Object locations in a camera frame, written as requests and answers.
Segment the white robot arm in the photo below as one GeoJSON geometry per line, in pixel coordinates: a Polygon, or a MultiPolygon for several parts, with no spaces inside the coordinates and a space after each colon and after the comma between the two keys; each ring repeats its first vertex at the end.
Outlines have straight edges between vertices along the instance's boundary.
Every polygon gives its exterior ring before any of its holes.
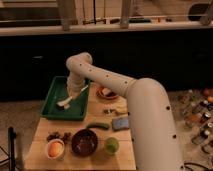
{"type": "Polygon", "coordinates": [[[66,67],[73,98],[88,78],[126,99],[137,171],[185,171],[170,101],[158,81],[95,67],[87,52],[69,57],[66,67]]]}

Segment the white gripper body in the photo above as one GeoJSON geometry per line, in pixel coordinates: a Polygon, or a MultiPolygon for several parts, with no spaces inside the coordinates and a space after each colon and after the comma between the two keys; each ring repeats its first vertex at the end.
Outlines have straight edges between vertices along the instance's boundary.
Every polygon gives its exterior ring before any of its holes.
{"type": "Polygon", "coordinates": [[[72,99],[76,99],[80,93],[81,93],[81,89],[83,88],[84,84],[83,83],[74,83],[74,82],[69,82],[67,84],[67,92],[68,95],[72,98],[72,99]]]}

